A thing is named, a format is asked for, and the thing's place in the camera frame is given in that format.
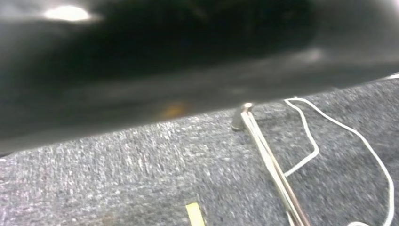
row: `gray carpet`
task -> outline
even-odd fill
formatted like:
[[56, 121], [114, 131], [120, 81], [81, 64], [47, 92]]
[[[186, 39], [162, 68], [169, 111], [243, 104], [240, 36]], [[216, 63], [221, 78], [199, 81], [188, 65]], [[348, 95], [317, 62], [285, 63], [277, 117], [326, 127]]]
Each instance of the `gray carpet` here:
[[[399, 81], [307, 97], [360, 131], [399, 185]], [[387, 182], [359, 138], [298, 103], [320, 155], [291, 175], [315, 226], [381, 225]], [[232, 111], [18, 152], [0, 160], [0, 226], [288, 225], [271, 178]], [[282, 101], [254, 114], [283, 169], [312, 151], [298, 113]], [[396, 191], [396, 205], [399, 204]], [[392, 225], [399, 225], [396, 217]]]

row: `white wire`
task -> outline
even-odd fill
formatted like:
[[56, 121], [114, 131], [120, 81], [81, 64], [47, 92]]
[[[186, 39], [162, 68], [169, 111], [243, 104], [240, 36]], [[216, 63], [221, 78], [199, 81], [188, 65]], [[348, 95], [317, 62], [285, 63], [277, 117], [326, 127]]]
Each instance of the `white wire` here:
[[[291, 173], [295, 172], [297, 169], [302, 167], [304, 164], [306, 164], [308, 161], [310, 161], [316, 155], [319, 154], [319, 148], [318, 148], [316, 142], [314, 141], [313, 137], [311, 136], [311, 133], [309, 131], [309, 127], [308, 127], [307, 122], [306, 122], [305, 115], [303, 114], [302, 110], [299, 107], [296, 107], [295, 105], [290, 103], [290, 101], [301, 101], [301, 102], [304, 102], [304, 103], [308, 104], [310, 107], [312, 107], [314, 110], [316, 110], [319, 114], [321, 114], [324, 118], [328, 119], [329, 121], [335, 123], [336, 125], [344, 128], [344, 129], [354, 133], [356, 136], [358, 136], [363, 141], [363, 143], [366, 145], [367, 149], [371, 152], [371, 154], [377, 160], [378, 164], [381, 166], [381, 168], [382, 168], [382, 170], [383, 170], [383, 172], [384, 172], [384, 174], [385, 174], [385, 176], [387, 178], [387, 181], [388, 181], [388, 189], [389, 189], [389, 191], [388, 191], [388, 213], [387, 213], [386, 219], [385, 219], [385, 221], [383, 223], [383, 226], [390, 226], [392, 221], [393, 221], [394, 211], [395, 211], [394, 185], [393, 185], [393, 180], [391, 178], [391, 175], [389, 174], [389, 172], [388, 172], [387, 168], [385, 167], [383, 161], [381, 161], [381, 159], [378, 157], [378, 155], [375, 153], [374, 149], [371, 147], [371, 145], [368, 143], [368, 141], [364, 138], [363, 135], [361, 135], [356, 130], [350, 128], [349, 126], [344, 125], [344, 124], [338, 122], [337, 120], [331, 118], [330, 116], [326, 115], [324, 112], [322, 112], [318, 107], [316, 107], [310, 101], [308, 101], [306, 99], [303, 99], [303, 98], [297, 98], [297, 97], [290, 98], [290, 99], [286, 99], [285, 102], [290, 107], [292, 107], [295, 110], [297, 110], [299, 112], [299, 114], [301, 115], [302, 123], [303, 123], [303, 126], [304, 126], [305, 131], [306, 131], [306, 135], [308, 136], [309, 140], [311, 141], [311, 143], [315, 147], [315, 151], [313, 151], [313, 153], [311, 153], [309, 156], [307, 156], [302, 161], [300, 161], [298, 164], [296, 164], [292, 169], [287, 171], [286, 174], [290, 175]], [[356, 222], [349, 223], [348, 226], [369, 226], [369, 225], [367, 225], [365, 223], [362, 223], [362, 222], [356, 221]]]
[[320, 149], [319, 146], [317, 145], [316, 141], [313, 139], [311, 132], [309, 130], [309, 126], [308, 123], [306, 121], [305, 115], [303, 114], [302, 110], [293, 105], [289, 100], [284, 100], [290, 107], [294, 108], [295, 110], [297, 110], [301, 116], [301, 120], [302, 120], [302, 124], [303, 127], [305, 129], [306, 135], [309, 138], [311, 144], [313, 145], [313, 152], [311, 154], [309, 154], [308, 156], [306, 156], [304, 159], [302, 159], [299, 163], [297, 163], [293, 168], [291, 168], [290, 170], [288, 170], [287, 172], [284, 173], [284, 176], [288, 177], [289, 175], [291, 175], [293, 172], [297, 171], [299, 168], [301, 168], [302, 166], [304, 166], [305, 164], [307, 164], [310, 160], [312, 160], [314, 157], [316, 157], [319, 153], [320, 153]]

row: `metal rod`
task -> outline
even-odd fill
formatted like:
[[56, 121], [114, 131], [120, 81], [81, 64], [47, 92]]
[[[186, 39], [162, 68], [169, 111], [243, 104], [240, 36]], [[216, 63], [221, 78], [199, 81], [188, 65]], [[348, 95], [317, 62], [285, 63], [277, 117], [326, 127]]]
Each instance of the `metal rod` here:
[[310, 223], [302, 211], [302, 208], [291, 188], [289, 185], [286, 177], [284, 176], [281, 167], [279, 166], [278, 162], [276, 161], [269, 145], [266, 142], [266, 139], [262, 135], [262, 132], [259, 129], [259, 126], [256, 123], [251, 110], [253, 108], [253, 104], [246, 103], [244, 104], [240, 111], [240, 114], [235, 114], [233, 118], [233, 129], [238, 130], [242, 129], [240, 125], [240, 121], [242, 125], [247, 128], [249, 131], [253, 141], [255, 142], [262, 159], [271, 174], [275, 186], [279, 192], [279, 195], [282, 199], [282, 202], [287, 210], [288, 220], [290, 225], [292, 226], [310, 226]]

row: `yellow paper strip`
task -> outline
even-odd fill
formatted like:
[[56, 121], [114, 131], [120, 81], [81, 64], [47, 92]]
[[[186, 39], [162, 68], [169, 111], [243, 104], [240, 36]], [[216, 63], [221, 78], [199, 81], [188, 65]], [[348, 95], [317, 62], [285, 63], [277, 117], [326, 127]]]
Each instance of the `yellow paper strip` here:
[[190, 219], [191, 226], [205, 226], [204, 219], [202, 218], [200, 206], [194, 202], [186, 205], [188, 218]]

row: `speckled gray fabric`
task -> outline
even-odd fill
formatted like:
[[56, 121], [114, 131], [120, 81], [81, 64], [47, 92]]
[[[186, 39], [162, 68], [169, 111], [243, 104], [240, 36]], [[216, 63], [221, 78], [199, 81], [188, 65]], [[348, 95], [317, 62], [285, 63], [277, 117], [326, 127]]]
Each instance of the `speckled gray fabric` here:
[[[399, 185], [399, 81], [307, 97], [360, 131]], [[298, 103], [320, 155], [288, 180], [315, 226], [381, 225], [387, 182], [359, 138]], [[254, 110], [283, 169], [312, 152], [298, 113]], [[0, 160], [0, 226], [188, 226], [198, 202], [208, 226], [288, 225], [248, 133], [232, 110], [27, 150]], [[399, 193], [395, 192], [396, 205]], [[396, 217], [392, 225], [399, 225]]]

